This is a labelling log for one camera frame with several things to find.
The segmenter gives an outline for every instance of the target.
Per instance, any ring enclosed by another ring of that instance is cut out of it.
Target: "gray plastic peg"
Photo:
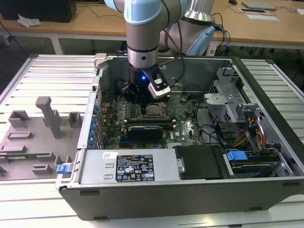
[[[49,96],[40,96],[37,98],[36,107],[41,109],[53,136],[57,139],[60,138],[61,130],[59,127],[59,122],[56,120],[54,112],[51,108],[51,102],[52,99]]]

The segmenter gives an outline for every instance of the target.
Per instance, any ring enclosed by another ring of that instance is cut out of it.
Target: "white cable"
[[[33,50],[33,49],[35,49],[35,48],[40,47],[40,46],[43,44],[43,42],[44,42],[44,38],[42,38],[42,42],[41,42],[39,45],[37,45],[37,46],[35,46],[35,47],[32,47],[31,49],[27,50],[26,53],[28,53],[29,51],[31,51],[31,50]]]

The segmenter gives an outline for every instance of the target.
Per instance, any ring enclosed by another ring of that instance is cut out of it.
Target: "blue plastic tab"
[[[56,173],[57,174],[68,174],[69,165],[59,165],[57,166]]]
[[[226,153],[227,158],[229,161],[246,161],[248,160],[248,157],[245,153],[245,151],[230,151]]]

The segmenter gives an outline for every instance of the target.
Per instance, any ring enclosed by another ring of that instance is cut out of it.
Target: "wooden desk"
[[[255,2],[268,2],[275,7],[288,7],[293,9],[304,9],[304,2],[283,1],[283,0],[253,0]],[[212,13],[220,12],[223,16],[225,30],[231,34],[231,42],[252,43],[260,46],[264,45],[291,45],[304,46],[304,15],[299,13],[291,13],[285,8],[279,8],[276,11],[270,11],[269,15],[274,15],[280,21],[269,20],[251,20],[245,13],[238,8],[246,8],[241,0],[238,5],[229,5],[230,8],[225,8],[229,4],[222,4],[221,0],[215,0]],[[220,23],[219,15],[215,15],[217,23]],[[220,32],[217,32],[215,39],[222,37]]]
[[[304,2],[283,0],[252,0],[269,2],[276,7],[304,9]],[[231,34],[231,46],[261,47],[261,48],[289,48],[304,49],[304,15],[291,13],[285,8],[275,11],[280,21],[251,20],[245,13],[235,13],[229,8],[240,12],[238,8],[245,8],[238,1],[234,6],[228,0],[215,0],[212,13],[219,12],[223,16],[224,27]],[[126,40],[125,21],[123,15],[106,6],[85,7],[78,4],[77,13],[70,23],[56,23],[43,21],[42,26],[26,28],[17,21],[1,20],[4,26],[14,36],[46,37],[50,38],[56,54],[64,54],[60,45],[61,38]],[[0,35],[8,35],[0,27]],[[209,54],[222,40],[221,32],[217,31],[210,44]]]

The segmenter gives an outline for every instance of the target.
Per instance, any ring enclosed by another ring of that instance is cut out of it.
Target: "floor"
[[[16,40],[28,52],[28,54],[55,54],[52,42],[48,38],[16,37]],[[97,53],[116,53],[121,46],[121,41],[96,40],[95,43]],[[62,45],[67,55],[92,54],[90,40],[62,39]],[[216,55],[221,56],[223,50],[223,47],[219,48]],[[255,50],[256,49],[250,47],[230,47],[230,51],[226,53],[226,56],[255,58]],[[270,53],[270,49],[265,48],[264,52],[258,58],[274,60],[290,78],[293,78],[303,65],[303,57],[304,53],[300,56],[300,52],[298,50],[275,49],[274,53]],[[25,60],[26,56],[14,40],[10,42],[9,47],[0,47],[0,94]],[[298,72],[294,82],[299,87],[303,85],[304,76],[301,72]]]

